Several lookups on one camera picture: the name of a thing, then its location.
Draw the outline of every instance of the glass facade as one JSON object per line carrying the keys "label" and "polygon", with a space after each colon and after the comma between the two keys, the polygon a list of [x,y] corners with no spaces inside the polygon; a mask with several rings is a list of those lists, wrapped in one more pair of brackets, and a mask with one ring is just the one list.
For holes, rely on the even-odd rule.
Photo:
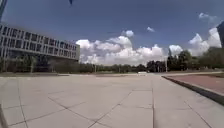
{"label": "glass facade", "polygon": [[222,43],[222,48],[224,48],[224,21],[217,27],[217,29]]}
{"label": "glass facade", "polygon": [[77,45],[66,41],[21,30],[5,23],[0,25],[0,34],[1,49],[79,60]]}

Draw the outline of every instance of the distant building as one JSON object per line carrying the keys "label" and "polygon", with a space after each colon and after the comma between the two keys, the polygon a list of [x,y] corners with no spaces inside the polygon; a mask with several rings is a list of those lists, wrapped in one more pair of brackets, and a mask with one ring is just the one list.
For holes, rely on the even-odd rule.
{"label": "distant building", "polygon": [[224,21],[217,27],[222,48],[224,48]]}
{"label": "distant building", "polygon": [[35,57],[40,63],[43,58],[47,63],[59,60],[78,62],[80,46],[1,23],[0,57],[15,60],[24,56]]}
{"label": "distant building", "polygon": [[2,15],[6,6],[7,0],[0,0],[0,21],[2,19]]}

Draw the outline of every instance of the sky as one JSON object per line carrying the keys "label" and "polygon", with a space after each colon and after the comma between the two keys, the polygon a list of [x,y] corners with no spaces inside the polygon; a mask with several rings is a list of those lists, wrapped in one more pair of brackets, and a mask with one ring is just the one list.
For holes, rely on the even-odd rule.
{"label": "sky", "polygon": [[223,0],[8,0],[2,20],[81,47],[80,60],[145,64],[220,47]]}

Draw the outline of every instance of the paving tile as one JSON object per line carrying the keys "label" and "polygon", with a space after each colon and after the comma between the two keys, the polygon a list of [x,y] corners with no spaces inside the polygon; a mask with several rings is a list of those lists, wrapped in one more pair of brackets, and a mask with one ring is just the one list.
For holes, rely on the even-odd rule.
{"label": "paving tile", "polygon": [[9,126],[9,128],[27,128],[27,127],[26,127],[26,123],[23,122],[23,123],[11,125]]}
{"label": "paving tile", "polygon": [[69,109],[90,120],[96,121],[108,113],[115,105],[116,103],[91,101]]}
{"label": "paving tile", "polygon": [[127,107],[152,108],[152,91],[133,91],[121,104]]}
{"label": "paving tile", "polygon": [[200,116],[212,127],[223,128],[224,107],[216,104],[209,108],[196,109]]}
{"label": "paving tile", "polygon": [[99,123],[95,123],[93,126],[91,126],[90,128],[109,128],[107,126],[101,125]]}
{"label": "paving tile", "polygon": [[63,110],[27,122],[28,128],[88,128],[94,122]]}
{"label": "paving tile", "polygon": [[49,98],[46,96],[42,96],[41,94],[38,96],[27,96],[21,98],[21,105],[38,104],[45,101],[49,101]]}
{"label": "paving tile", "polygon": [[112,128],[153,128],[153,111],[118,106],[99,122]]}
{"label": "paving tile", "polygon": [[3,109],[3,113],[8,125],[17,124],[24,121],[21,107]]}
{"label": "paving tile", "polygon": [[55,102],[59,103],[60,105],[66,107],[66,108],[84,103],[85,101],[86,101],[85,98],[78,96],[78,95],[59,98],[59,99],[55,100]]}
{"label": "paving tile", "polygon": [[192,110],[154,110],[156,128],[209,128]]}
{"label": "paving tile", "polygon": [[154,92],[154,107],[160,109],[190,109],[180,97],[169,92]]}
{"label": "paving tile", "polygon": [[182,98],[193,109],[205,109],[218,105],[214,101],[198,94],[182,96]]}
{"label": "paving tile", "polygon": [[15,99],[3,99],[1,101],[2,104],[2,108],[10,108],[10,107],[18,107],[20,106],[20,100],[19,98],[15,98]]}
{"label": "paving tile", "polygon": [[31,120],[35,118],[39,118],[65,108],[60,105],[52,102],[51,100],[38,102],[26,106],[22,106],[24,116],[26,120]]}
{"label": "paving tile", "polygon": [[58,92],[58,93],[50,93],[48,94],[48,97],[55,100],[58,98],[68,97],[72,95],[75,95],[75,93],[71,91],[65,91],[65,92]]}

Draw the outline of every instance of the walkway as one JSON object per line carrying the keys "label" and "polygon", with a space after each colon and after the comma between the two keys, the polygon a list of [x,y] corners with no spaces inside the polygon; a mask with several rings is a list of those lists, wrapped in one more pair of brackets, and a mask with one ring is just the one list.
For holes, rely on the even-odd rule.
{"label": "walkway", "polygon": [[224,107],[159,75],[0,78],[10,128],[223,128]]}

